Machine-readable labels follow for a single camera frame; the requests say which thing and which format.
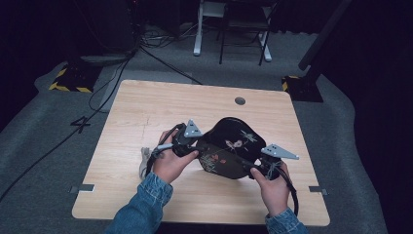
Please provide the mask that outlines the white desk frame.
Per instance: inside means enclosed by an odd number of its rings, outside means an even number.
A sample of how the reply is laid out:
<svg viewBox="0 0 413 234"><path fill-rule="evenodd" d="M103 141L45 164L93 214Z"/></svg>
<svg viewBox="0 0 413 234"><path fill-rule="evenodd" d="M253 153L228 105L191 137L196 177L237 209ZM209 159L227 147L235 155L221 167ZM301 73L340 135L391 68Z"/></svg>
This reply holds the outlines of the white desk frame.
<svg viewBox="0 0 413 234"><path fill-rule="evenodd" d="M225 6L231 1L240 1L242 3L257 3L262 9L263 16L266 19L266 23L270 24L271 14L276 8L276 3L272 3L270 0L200 0L199 10L198 10L198 27L195 38L195 44L193 49L193 55L198 57L202 51L202 40L203 40L203 22L205 18L220 18L224 19L225 16ZM272 61L272 56L268 48L268 36L270 29L258 29L255 30L255 38L259 42L259 47L261 49L261 59L259 64L262 64L262 60L267 62Z"/></svg>

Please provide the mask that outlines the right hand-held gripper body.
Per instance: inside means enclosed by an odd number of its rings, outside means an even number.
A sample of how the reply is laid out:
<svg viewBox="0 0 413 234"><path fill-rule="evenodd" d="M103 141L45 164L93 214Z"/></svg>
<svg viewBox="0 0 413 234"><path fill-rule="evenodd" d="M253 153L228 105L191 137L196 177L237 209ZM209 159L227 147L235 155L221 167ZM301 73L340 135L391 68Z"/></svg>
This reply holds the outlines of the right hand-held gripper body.
<svg viewBox="0 0 413 234"><path fill-rule="evenodd" d="M299 156L276 144L270 144L262 148L259 158L261 162L260 172L267 179L276 179L280 176L282 159L298 160Z"/></svg>

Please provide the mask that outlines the black floral lacquer tray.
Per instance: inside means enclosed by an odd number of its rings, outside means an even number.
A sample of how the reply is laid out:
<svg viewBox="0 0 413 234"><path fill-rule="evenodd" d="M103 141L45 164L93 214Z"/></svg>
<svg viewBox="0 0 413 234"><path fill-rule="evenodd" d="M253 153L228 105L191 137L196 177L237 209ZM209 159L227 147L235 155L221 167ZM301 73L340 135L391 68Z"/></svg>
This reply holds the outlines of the black floral lacquer tray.
<svg viewBox="0 0 413 234"><path fill-rule="evenodd" d="M239 179L249 176L249 170L243 168L241 160L255 163L266 142L243 120L225 117L197 141L196 146L201 145L208 146L199 157L207 173Z"/></svg>

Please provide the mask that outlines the black folding chair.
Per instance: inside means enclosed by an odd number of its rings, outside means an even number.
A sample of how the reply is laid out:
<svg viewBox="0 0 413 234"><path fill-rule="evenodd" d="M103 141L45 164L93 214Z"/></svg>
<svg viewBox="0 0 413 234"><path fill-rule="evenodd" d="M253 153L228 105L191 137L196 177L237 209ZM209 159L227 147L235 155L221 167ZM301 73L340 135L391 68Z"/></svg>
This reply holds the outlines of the black folding chair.
<svg viewBox="0 0 413 234"><path fill-rule="evenodd" d="M265 58L268 44L268 33L271 29L271 18L281 0L227 0L217 38L221 39L219 63L223 61L224 48L246 47L246 44L229 43L226 36L230 32L255 34L252 41L257 40L260 49L259 65Z"/></svg>

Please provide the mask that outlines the white cloth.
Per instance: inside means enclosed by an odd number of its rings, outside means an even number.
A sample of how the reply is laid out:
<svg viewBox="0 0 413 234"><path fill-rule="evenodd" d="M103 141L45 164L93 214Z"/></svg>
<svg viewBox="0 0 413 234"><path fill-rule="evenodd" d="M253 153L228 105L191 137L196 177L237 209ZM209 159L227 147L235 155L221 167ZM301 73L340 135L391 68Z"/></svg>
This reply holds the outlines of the white cloth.
<svg viewBox="0 0 413 234"><path fill-rule="evenodd" d="M147 163L151 157L151 149L148 147L141 148L141 163L139 165L139 177L141 179L146 178Z"/></svg>

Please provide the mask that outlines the person's left hand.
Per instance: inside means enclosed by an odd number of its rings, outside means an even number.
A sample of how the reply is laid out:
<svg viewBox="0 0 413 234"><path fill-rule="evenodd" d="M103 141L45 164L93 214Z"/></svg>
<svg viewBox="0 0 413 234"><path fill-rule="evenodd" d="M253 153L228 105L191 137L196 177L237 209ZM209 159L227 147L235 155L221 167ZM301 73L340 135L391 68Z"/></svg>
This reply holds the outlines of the person's left hand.
<svg viewBox="0 0 413 234"><path fill-rule="evenodd" d="M153 173L164 182L172 183L181 175L185 167L197 158L191 153L178 157L171 149L162 151L153 165Z"/></svg>

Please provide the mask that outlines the dark equipment cabinet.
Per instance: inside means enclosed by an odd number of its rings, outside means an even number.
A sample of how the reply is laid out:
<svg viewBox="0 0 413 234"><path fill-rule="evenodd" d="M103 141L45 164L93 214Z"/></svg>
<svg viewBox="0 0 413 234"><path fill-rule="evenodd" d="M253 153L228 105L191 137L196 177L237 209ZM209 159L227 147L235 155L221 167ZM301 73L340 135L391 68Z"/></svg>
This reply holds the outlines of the dark equipment cabinet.
<svg viewBox="0 0 413 234"><path fill-rule="evenodd" d="M85 3L97 39L107 49L128 52L135 47L127 0L78 0Z"/></svg>

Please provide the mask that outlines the slanted black pole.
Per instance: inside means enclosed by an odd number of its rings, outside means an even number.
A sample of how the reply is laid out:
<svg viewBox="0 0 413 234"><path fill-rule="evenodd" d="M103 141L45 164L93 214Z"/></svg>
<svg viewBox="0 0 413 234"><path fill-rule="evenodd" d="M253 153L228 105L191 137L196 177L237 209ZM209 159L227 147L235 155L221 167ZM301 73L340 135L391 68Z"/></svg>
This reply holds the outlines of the slanted black pole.
<svg viewBox="0 0 413 234"><path fill-rule="evenodd" d="M309 50L298 63L298 67L301 70L305 70L308 66L311 65L311 62L315 59L317 53L321 50L321 47L326 41L327 37L332 32L340 18L344 15L352 1L353 0L341 0L340 4L328 19L316 40L313 42Z"/></svg>

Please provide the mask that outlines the person's right hand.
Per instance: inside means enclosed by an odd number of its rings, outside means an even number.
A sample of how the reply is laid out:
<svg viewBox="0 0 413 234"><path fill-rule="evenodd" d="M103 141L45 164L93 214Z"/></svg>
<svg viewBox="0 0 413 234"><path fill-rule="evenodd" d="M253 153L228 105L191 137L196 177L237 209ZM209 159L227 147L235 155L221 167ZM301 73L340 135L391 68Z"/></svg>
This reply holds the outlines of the person's right hand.
<svg viewBox="0 0 413 234"><path fill-rule="evenodd" d="M288 208L289 188L284 178L268 180L261 173L255 179L261 190L261 197L268 210L268 215L274 216Z"/></svg>

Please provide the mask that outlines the grey round stand base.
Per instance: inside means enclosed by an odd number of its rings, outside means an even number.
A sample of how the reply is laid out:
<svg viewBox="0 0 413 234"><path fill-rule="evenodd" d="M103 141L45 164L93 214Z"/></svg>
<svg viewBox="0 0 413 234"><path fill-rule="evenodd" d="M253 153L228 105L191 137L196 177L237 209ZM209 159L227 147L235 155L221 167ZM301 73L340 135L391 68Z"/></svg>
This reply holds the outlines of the grey round stand base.
<svg viewBox="0 0 413 234"><path fill-rule="evenodd" d="M82 56L79 58L78 64L81 66L110 66L123 63L128 60L130 55L103 55L103 56Z"/></svg>

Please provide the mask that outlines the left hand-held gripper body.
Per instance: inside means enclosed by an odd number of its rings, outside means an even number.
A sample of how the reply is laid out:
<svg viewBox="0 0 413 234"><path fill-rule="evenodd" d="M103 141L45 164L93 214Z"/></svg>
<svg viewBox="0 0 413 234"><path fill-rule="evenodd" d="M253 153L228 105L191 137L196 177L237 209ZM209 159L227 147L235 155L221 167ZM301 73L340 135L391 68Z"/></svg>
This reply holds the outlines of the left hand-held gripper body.
<svg viewBox="0 0 413 234"><path fill-rule="evenodd" d="M177 133L172 138L172 151L178 157L183 157L197 150L194 143L203 136L201 130L190 119L187 124L177 126Z"/></svg>

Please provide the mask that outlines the black yellow striped stand base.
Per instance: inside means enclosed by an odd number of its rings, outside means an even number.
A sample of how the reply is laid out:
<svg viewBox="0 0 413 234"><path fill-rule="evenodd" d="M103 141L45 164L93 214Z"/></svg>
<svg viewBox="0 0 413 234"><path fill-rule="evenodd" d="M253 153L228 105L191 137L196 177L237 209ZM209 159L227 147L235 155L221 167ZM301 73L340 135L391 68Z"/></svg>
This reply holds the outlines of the black yellow striped stand base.
<svg viewBox="0 0 413 234"><path fill-rule="evenodd" d="M50 90L92 93L101 70L99 66L79 68L65 64L56 75Z"/></svg>
<svg viewBox="0 0 413 234"><path fill-rule="evenodd" d="M282 89L287 92L294 101L323 102L316 83L308 81L304 77L282 77Z"/></svg>

